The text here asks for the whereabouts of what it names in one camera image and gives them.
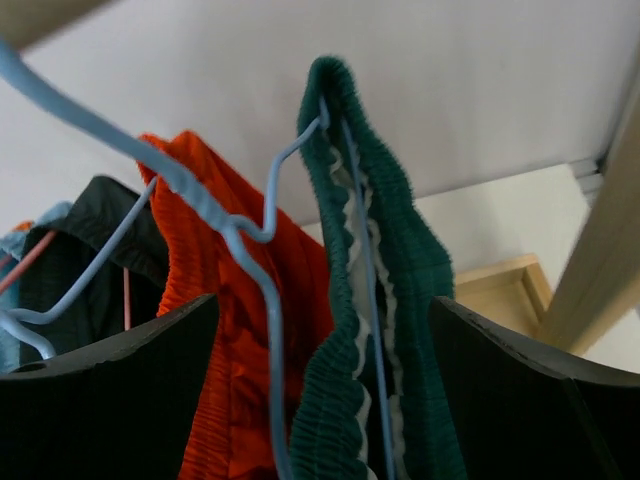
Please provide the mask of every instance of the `dark green fabric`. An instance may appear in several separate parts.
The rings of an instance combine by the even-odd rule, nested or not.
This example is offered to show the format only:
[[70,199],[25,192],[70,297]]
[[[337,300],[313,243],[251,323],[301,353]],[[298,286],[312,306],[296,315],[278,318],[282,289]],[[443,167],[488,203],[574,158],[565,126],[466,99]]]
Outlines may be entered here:
[[[368,213],[380,229],[379,250],[397,299],[395,352],[404,370],[400,407],[406,446],[403,459],[408,477],[413,480],[466,478],[427,327],[431,299],[436,295],[453,296],[450,259],[414,210],[404,172],[368,125],[351,74],[338,59],[320,58],[311,67],[298,132],[319,115],[321,97],[327,101],[331,126],[326,132],[316,131],[301,151],[320,207],[336,329],[307,367],[302,403],[291,436],[295,478],[366,478],[366,468],[357,460],[362,438],[354,417],[362,405],[365,385],[371,397],[377,397],[375,383],[363,376],[352,378],[357,363],[354,338],[358,320],[352,306],[346,265],[353,238],[343,228],[342,209],[348,194],[333,183],[329,173],[334,162],[332,147],[342,153],[345,166],[351,172],[340,130],[341,117],[352,131],[359,168],[373,191]],[[368,349],[365,372],[373,371],[371,362]],[[374,412],[371,412],[369,421],[373,419]],[[382,442],[379,433],[374,434],[376,430],[367,426],[370,445]],[[380,468],[376,468],[375,473],[381,476]]]
[[[59,233],[21,277],[19,306],[44,312],[55,305],[138,197],[109,177],[94,177],[67,217],[33,228],[26,238],[25,253],[49,230]],[[131,321],[135,326],[155,317],[169,272],[168,248],[149,205],[141,210],[109,260],[67,311],[48,325],[29,328],[49,339],[57,354],[121,332],[125,267],[130,274]],[[40,359],[33,347],[21,344],[21,364]]]

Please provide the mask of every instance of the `black fabric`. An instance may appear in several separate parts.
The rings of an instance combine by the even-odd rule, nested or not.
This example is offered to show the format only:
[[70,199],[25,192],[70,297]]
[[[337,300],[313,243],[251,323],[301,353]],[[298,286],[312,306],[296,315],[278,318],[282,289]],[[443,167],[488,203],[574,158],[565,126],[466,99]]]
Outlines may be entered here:
[[217,325],[204,295],[0,376],[0,478],[177,478]]
[[433,300],[429,326],[470,479],[640,478],[640,375],[446,298]]
[[[129,212],[138,194],[109,177],[94,177],[65,218],[33,228],[24,252],[49,230],[59,233],[23,274],[19,305],[44,312],[73,285]],[[169,272],[167,245],[147,204],[79,298],[48,325],[29,326],[45,336],[56,353],[70,352],[124,329],[123,268],[130,272],[133,325],[153,318]],[[20,363],[40,360],[31,346],[21,344]]]

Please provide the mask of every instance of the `white wall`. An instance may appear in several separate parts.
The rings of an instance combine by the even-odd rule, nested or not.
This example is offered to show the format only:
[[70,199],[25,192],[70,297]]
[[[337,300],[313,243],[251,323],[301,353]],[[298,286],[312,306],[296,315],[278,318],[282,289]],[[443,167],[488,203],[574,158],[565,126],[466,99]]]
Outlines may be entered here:
[[[309,65],[348,59],[418,195],[598,156],[640,34],[637,0],[123,0],[32,49],[50,80],[133,134],[192,128],[252,183],[295,135]],[[130,159],[0,84],[0,230]],[[280,204],[316,218],[286,164]]]

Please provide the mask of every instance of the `blue garment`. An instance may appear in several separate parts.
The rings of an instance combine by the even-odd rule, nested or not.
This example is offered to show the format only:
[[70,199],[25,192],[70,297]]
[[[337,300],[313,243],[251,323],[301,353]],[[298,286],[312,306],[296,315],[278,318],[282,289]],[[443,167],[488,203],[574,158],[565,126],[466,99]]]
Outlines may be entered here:
[[[70,202],[60,202],[47,210],[34,225],[44,225],[58,218],[66,217],[71,209]],[[9,232],[0,238],[0,258],[11,255],[13,258],[0,270],[0,278],[4,278],[22,259],[22,249],[27,238],[28,230],[21,232]],[[9,310],[19,307],[18,285],[14,282],[0,295],[0,310]],[[20,342],[18,339],[0,328],[0,373],[10,372],[20,366]]]

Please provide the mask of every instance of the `red garment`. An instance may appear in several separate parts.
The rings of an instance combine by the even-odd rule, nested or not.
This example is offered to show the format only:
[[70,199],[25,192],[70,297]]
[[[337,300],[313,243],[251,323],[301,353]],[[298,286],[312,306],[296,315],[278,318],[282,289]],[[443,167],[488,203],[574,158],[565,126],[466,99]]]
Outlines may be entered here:
[[[187,166],[229,213],[262,224],[263,196],[192,132],[172,142],[143,140]],[[148,184],[154,172],[140,165]],[[269,430],[266,308],[260,288],[233,260],[222,237],[158,179],[153,216],[169,246],[169,278],[158,315],[203,293],[216,293],[220,319],[180,479],[277,478]],[[275,238],[251,256],[280,292],[285,339],[287,427],[311,355],[333,329],[324,248],[278,210]]]

